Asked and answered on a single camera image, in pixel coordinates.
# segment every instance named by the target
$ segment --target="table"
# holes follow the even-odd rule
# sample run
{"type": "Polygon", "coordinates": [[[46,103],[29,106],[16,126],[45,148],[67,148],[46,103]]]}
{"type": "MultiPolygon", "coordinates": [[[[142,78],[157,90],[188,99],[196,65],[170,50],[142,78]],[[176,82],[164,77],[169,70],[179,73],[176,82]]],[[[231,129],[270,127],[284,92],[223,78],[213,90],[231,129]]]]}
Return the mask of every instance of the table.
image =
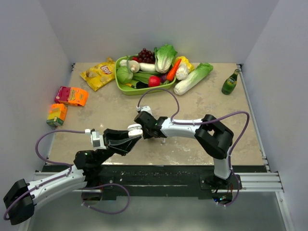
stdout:
{"type": "MultiPolygon", "coordinates": [[[[95,128],[102,134],[107,128],[126,130],[134,124],[137,115],[136,105],[140,95],[124,95],[115,81],[94,92],[79,74],[97,63],[76,63],[69,83],[70,87],[85,89],[89,93],[84,107],[69,106],[63,126],[59,129],[84,130],[95,128]]],[[[216,118],[231,112],[245,110],[249,112],[247,99],[241,79],[231,95],[221,93],[221,87],[237,68],[232,63],[211,63],[213,71],[195,87],[182,96],[177,96],[180,112],[176,119],[203,118],[212,114],[216,118]]],[[[170,117],[177,109],[176,103],[167,92],[146,95],[141,106],[150,106],[153,116],[170,117]]],[[[234,132],[234,140],[242,131],[245,115],[236,115],[222,122],[234,132]]],[[[171,137],[166,143],[162,139],[141,139],[126,156],[115,154],[105,164],[126,165],[213,165],[210,157],[197,140],[171,137]]],[[[92,150],[90,138],[86,135],[56,133],[49,153],[49,159],[57,162],[73,163],[75,154],[80,150],[92,150]]],[[[260,147],[252,120],[237,144],[232,156],[233,165],[263,165],[260,147]]]]}

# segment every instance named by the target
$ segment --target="green basket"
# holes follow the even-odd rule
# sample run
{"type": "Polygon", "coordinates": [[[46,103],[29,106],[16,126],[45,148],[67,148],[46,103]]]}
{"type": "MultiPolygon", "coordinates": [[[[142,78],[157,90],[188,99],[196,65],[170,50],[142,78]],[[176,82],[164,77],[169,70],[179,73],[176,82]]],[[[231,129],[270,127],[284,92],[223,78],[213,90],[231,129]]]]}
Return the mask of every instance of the green basket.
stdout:
{"type": "MultiPolygon", "coordinates": [[[[120,67],[120,61],[123,59],[127,59],[127,56],[119,58],[116,63],[115,63],[115,69],[117,70],[120,67]]],[[[174,78],[174,80],[171,83],[165,84],[165,85],[160,85],[157,87],[152,87],[152,88],[142,88],[142,89],[135,89],[135,88],[131,88],[129,86],[126,86],[125,84],[122,84],[120,82],[117,81],[117,77],[116,77],[116,72],[115,72],[115,81],[117,84],[117,87],[125,94],[125,95],[142,95],[144,94],[146,91],[148,91],[149,89],[155,89],[155,88],[164,88],[164,89],[169,89],[171,88],[172,84],[175,83],[176,78],[174,78]]],[[[132,80],[130,83],[132,85],[135,85],[138,81],[136,80],[132,80]]],[[[154,92],[159,92],[162,90],[153,90],[150,91],[149,93],[154,93],[154,92]]]]}

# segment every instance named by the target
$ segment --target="orange carrot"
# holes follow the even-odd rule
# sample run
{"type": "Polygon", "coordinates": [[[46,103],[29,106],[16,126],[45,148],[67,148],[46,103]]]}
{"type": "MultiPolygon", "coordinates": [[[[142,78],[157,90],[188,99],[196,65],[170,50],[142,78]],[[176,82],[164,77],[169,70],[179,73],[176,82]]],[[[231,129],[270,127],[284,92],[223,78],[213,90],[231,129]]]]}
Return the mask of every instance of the orange carrot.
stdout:
{"type": "Polygon", "coordinates": [[[178,70],[178,67],[181,63],[182,59],[177,60],[177,62],[174,64],[173,68],[169,71],[167,74],[167,80],[173,81],[176,71],[178,70]]]}

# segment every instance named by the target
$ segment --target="bottle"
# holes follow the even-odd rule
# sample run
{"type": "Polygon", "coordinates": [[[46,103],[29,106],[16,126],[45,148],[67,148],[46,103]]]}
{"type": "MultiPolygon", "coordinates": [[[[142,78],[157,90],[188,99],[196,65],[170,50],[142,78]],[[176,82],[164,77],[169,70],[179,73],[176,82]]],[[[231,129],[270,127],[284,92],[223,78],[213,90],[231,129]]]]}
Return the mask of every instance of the bottle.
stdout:
{"type": "Polygon", "coordinates": [[[237,75],[240,73],[239,69],[236,69],[234,73],[226,79],[224,84],[222,85],[221,92],[225,95],[230,95],[231,92],[234,90],[236,83],[237,83],[237,75]]]}

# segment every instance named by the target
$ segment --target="lay's logo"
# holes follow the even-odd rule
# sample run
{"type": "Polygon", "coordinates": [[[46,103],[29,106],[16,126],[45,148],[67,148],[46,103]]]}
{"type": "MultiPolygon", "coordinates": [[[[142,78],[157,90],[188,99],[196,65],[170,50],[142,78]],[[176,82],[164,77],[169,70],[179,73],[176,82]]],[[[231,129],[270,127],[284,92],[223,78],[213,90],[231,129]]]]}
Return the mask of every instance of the lay's logo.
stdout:
{"type": "Polygon", "coordinates": [[[104,71],[106,75],[112,74],[112,72],[109,70],[109,68],[106,65],[101,66],[101,70],[104,71]]]}

